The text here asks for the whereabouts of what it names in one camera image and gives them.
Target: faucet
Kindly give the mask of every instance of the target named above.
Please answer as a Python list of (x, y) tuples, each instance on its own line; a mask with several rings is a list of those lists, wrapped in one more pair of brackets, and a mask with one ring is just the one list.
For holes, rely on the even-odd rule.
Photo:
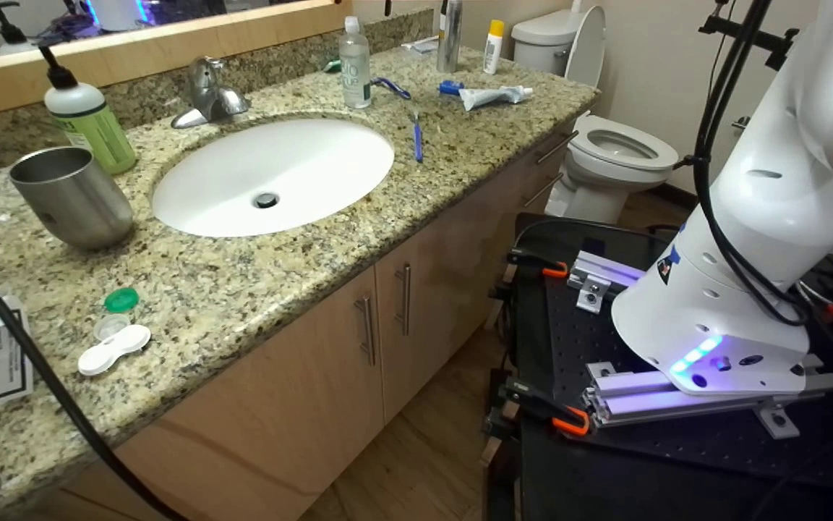
[(223, 64), (217, 57), (198, 57), (190, 77), (190, 110), (172, 117), (172, 126), (194, 126), (204, 120), (233, 120), (247, 110), (247, 97), (224, 89), (217, 77)]

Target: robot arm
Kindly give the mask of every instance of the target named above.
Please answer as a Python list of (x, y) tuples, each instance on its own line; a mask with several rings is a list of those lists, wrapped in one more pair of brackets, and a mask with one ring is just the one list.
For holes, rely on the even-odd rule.
[[(833, 249), (833, 2), (790, 52), (709, 190), (729, 243), (777, 290)], [(683, 390), (797, 392), (803, 326), (775, 322), (726, 264), (706, 210), (612, 300), (634, 352)]]

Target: cabinet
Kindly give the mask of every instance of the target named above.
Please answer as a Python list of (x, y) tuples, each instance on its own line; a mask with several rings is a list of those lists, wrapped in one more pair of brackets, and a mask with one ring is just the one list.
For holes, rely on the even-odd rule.
[[(123, 462), (187, 518), (298, 518), (482, 323), (514, 210), (551, 180), (554, 149), (557, 133), (490, 174), (126, 440)], [(155, 518), (98, 462), (64, 489)]]

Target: bathroom sink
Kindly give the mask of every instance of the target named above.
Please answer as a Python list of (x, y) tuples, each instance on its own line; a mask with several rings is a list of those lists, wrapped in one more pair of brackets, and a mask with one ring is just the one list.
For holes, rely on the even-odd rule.
[(393, 148), (339, 117), (281, 117), (187, 154), (153, 190), (153, 213), (187, 233), (247, 238), (323, 220), (386, 177)]

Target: green cap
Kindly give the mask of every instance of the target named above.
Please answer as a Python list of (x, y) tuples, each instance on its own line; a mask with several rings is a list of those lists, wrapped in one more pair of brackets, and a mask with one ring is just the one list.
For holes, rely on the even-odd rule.
[(129, 311), (136, 304), (139, 304), (139, 295), (136, 295), (132, 287), (113, 290), (113, 291), (104, 298), (104, 308), (106, 308), (106, 311)]

